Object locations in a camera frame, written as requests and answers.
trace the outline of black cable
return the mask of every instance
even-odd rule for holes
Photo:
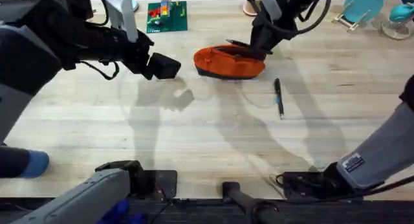
[[[274,178],[272,178],[272,175],[270,175],[269,179],[270,179],[270,181],[272,181],[278,187],[280,187],[282,189],[289,190],[290,188],[286,187],[283,183],[280,182],[279,179],[282,178],[282,176],[283,176],[282,174],[277,175],[276,178],[274,179]],[[315,188],[315,189],[322,188],[322,185],[318,185],[316,183],[312,183],[312,182],[306,181],[304,179],[298,179],[296,181],[298,183],[301,183],[301,184],[305,185],[305,186],[309,186],[309,187],[312,187],[312,188]]]
[[[278,33],[293,34],[293,35],[304,34],[306,32],[309,32],[309,31],[313,30],[314,28],[316,28],[322,22],[322,20],[325,18],[325,16],[328,14],[329,8],[331,7],[331,1],[332,0],[326,0],[325,7],[323,8],[321,16],[311,26],[309,26],[305,29],[302,29],[302,30],[293,31],[293,30],[286,30],[286,29],[283,29],[283,28],[280,28],[280,27],[277,27],[277,26],[273,25],[273,23],[270,22],[265,16],[262,16],[260,14],[260,9],[256,5],[256,2],[254,0],[248,0],[248,2],[253,6],[254,11],[261,18],[261,20],[266,25],[266,27],[271,28],[271,29],[273,29],[274,31],[276,31]]]
[[[98,68],[96,68],[95,66],[93,66],[93,65],[91,65],[90,63],[88,63],[88,62],[85,62],[85,61],[80,61],[79,63],[83,63],[83,64],[86,64],[87,66],[89,66],[90,68],[92,68],[92,69],[94,69],[94,70],[96,70],[96,71],[98,71],[98,73],[100,73],[106,80],[108,80],[108,81],[110,81],[110,80],[112,80],[112,79],[114,79],[115,77],[116,77],[116,75],[118,75],[118,73],[119,73],[119,65],[118,65],[118,63],[116,63],[116,62],[113,62],[114,64],[115,64],[115,71],[114,71],[114,73],[112,74],[112,76],[108,76],[108,75],[106,75],[104,72],[102,72],[101,70],[99,70]]]
[[[313,1],[313,4],[310,6],[310,8],[309,8],[308,12],[306,13],[306,17],[305,17],[305,18],[303,18],[301,14],[298,16],[298,17],[299,17],[299,19],[300,19],[300,21],[301,21],[302,23],[304,23],[304,22],[306,22],[306,21],[308,21],[308,20],[309,20],[309,18],[311,17],[311,15],[312,15],[313,11],[315,10],[315,7],[316,7],[316,5],[317,5],[318,3],[319,3],[319,0],[314,0],[314,1]]]
[[[278,175],[276,177],[276,184],[282,185],[281,188],[285,189],[285,186],[283,186],[283,184],[281,184],[278,181],[278,178],[281,175]],[[344,199],[353,199],[353,198],[359,198],[359,197],[364,197],[364,196],[370,196],[370,195],[375,195],[375,194],[379,194],[382,192],[386,192],[389,190],[392,190],[394,188],[398,188],[400,186],[404,186],[406,184],[412,183],[414,182],[414,175],[409,176],[407,178],[401,179],[397,182],[394,183],[390,183],[388,185],[384,185],[381,186],[379,188],[375,188],[372,190],[368,190],[368,191],[361,191],[361,192],[356,192],[354,194],[350,194],[350,195],[346,195],[346,196],[337,196],[337,197],[330,197],[330,198],[326,198],[326,199],[319,199],[316,201],[293,201],[293,200],[282,200],[282,202],[286,202],[286,203],[294,203],[294,204],[314,204],[314,203],[325,203],[325,202],[335,202],[335,201],[339,201],[339,200],[344,200]]]
[[[166,195],[164,189],[162,189],[162,187],[157,182],[154,183],[154,186],[155,186],[155,190],[158,193],[162,194],[162,200],[167,200],[167,195]]]
[[[88,24],[90,24],[92,26],[103,27],[109,22],[109,11],[108,11],[108,6],[107,6],[107,3],[106,3],[106,0],[101,0],[101,1],[102,1],[102,4],[103,4],[103,8],[105,9],[105,21],[103,23],[87,22]]]
[[[0,203],[0,206],[1,206],[1,205],[10,205],[10,206],[13,206],[13,207],[15,207],[15,208],[17,208],[17,209],[21,210],[21,211],[28,211],[28,212],[32,212],[32,211],[33,211],[31,208],[24,208],[24,207],[22,207],[22,206],[20,206],[20,205],[17,205],[17,204],[15,204],[15,203],[10,203],[10,202]]]
[[[155,221],[157,220],[157,218],[161,215],[161,213],[163,211],[165,211],[165,209],[167,209],[170,205],[173,205],[173,200],[168,201],[168,203],[166,205],[164,205],[160,211],[157,212],[157,214],[155,214],[154,218],[149,222],[149,224],[154,224]]]

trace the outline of wooden table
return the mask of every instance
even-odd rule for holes
[[[141,30],[148,2],[139,0]],[[249,41],[253,19],[243,14],[243,3],[188,0],[189,31],[149,34],[153,51],[182,63],[175,80],[146,81],[125,67],[111,82],[83,65],[60,72],[6,141],[46,151],[50,168],[37,179],[1,180],[0,196],[58,196],[105,162],[137,159],[146,169],[178,171],[178,197],[219,197],[223,181],[239,181],[251,196],[281,198],[267,183],[270,174],[324,169],[355,149],[400,102],[414,72],[414,39],[393,41],[370,23],[346,33],[331,23],[343,0],[333,1],[316,30],[280,43],[256,79],[200,77],[192,60],[197,50],[225,39]],[[387,0],[374,25],[399,3]],[[103,20],[102,5],[93,6],[95,20]],[[274,103],[275,77],[283,85],[285,120]],[[374,198],[414,199],[413,192],[407,185]]]

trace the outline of black pen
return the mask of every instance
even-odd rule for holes
[[[285,112],[283,110],[282,91],[280,88],[279,78],[276,78],[276,80],[274,80],[274,90],[276,92],[276,103],[278,104],[278,107],[279,107],[279,116],[280,116],[280,119],[282,119]]]

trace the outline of sticker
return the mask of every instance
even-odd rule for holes
[[[355,169],[365,163],[364,159],[359,153],[354,153],[350,158],[342,163],[342,166],[347,170],[348,173],[353,172]]]

